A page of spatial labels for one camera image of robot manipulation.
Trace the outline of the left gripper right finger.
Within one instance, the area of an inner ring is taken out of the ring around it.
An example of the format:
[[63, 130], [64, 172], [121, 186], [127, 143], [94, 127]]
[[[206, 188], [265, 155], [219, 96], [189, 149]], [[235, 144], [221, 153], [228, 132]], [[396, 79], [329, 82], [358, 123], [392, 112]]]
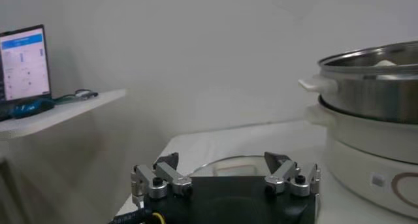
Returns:
[[285, 191], [296, 197], [319, 195], [321, 169], [317, 163], [300, 166], [287, 155], [271, 152], [265, 152], [264, 159], [270, 171], [264, 178], [268, 195], [279, 195]]

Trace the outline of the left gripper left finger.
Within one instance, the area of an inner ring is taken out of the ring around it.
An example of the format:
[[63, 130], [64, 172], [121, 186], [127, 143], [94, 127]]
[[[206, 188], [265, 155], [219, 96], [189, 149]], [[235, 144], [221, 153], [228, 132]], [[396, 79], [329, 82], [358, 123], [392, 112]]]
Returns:
[[193, 194], [193, 182], [189, 176], [177, 171], [179, 153], [174, 152], [159, 157], [152, 168], [135, 165], [131, 171], [132, 202], [137, 208], [144, 208], [146, 198], [161, 200], [172, 191], [174, 196], [190, 198]]

